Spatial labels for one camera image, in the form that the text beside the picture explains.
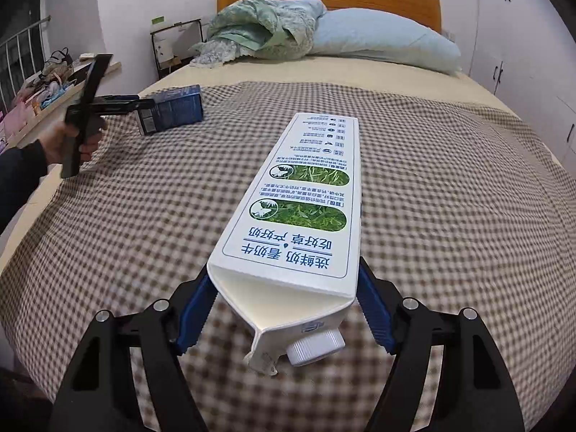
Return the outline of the blue box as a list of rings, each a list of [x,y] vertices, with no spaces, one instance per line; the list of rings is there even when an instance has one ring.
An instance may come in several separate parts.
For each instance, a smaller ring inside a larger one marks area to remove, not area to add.
[[[199,123],[204,118],[201,88],[192,85],[153,93],[139,100],[137,113],[143,136]]]

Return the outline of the black bedside shelf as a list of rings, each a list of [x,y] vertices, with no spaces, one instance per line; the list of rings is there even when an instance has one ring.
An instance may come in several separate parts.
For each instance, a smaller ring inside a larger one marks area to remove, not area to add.
[[[202,19],[171,22],[156,17],[151,20],[149,35],[157,76],[162,79],[192,60],[193,47],[204,41]]]

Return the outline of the cream mattress sheet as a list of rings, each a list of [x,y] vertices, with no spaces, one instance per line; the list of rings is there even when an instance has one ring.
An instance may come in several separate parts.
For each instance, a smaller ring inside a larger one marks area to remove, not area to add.
[[[172,87],[232,85],[245,81],[330,83],[380,93],[417,96],[449,103],[474,103],[511,112],[469,76],[453,76],[396,63],[338,57],[305,57],[294,62],[248,59],[216,68],[186,66],[153,83],[142,96]]]

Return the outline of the white milk carton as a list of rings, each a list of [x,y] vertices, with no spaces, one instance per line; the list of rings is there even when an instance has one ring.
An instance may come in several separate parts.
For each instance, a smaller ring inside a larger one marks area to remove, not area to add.
[[[247,366],[272,377],[342,350],[360,259],[359,122],[297,113],[260,167],[207,263],[253,330]]]

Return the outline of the metal window railing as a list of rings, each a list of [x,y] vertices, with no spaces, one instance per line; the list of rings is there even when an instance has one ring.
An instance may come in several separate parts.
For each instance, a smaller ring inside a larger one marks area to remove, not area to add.
[[[45,63],[43,32],[51,17],[39,19],[1,43],[1,111],[6,114],[24,81]]]

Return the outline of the light blue pillow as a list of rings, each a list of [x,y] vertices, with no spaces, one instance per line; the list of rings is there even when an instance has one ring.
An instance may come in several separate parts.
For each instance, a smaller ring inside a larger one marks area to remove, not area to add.
[[[453,74],[461,69],[458,46],[413,19],[360,8],[329,11],[317,20],[315,56],[383,60]]]

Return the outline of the windowsill clutter items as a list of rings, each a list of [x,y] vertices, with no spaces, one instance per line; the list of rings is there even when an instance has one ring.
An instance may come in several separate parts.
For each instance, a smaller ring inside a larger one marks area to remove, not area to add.
[[[66,48],[53,52],[42,70],[23,82],[13,108],[1,117],[1,150],[16,146],[53,112],[73,102],[95,60],[92,53],[72,60]]]

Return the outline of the white wardrobe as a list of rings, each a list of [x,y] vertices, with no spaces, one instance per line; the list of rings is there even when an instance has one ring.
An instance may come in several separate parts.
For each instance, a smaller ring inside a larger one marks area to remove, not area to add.
[[[478,0],[469,76],[575,173],[575,41],[550,0]]]

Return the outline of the brown checkered blanket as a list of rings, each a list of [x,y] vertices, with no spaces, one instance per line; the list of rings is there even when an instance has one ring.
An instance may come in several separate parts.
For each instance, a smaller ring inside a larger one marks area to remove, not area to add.
[[[329,84],[203,91],[204,120],[145,138],[113,118],[1,275],[1,322],[54,398],[97,311],[140,311],[194,278],[291,118],[359,122],[361,252],[405,296],[474,307],[527,427],[575,366],[575,181],[516,116]]]

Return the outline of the green crumpled quilt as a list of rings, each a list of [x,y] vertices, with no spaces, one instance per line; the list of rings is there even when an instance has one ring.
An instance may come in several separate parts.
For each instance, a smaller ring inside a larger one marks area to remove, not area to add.
[[[321,0],[238,0],[208,24],[206,40],[192,46],[190,64],[217,67],[240,58],[301,59],[314,46]]]

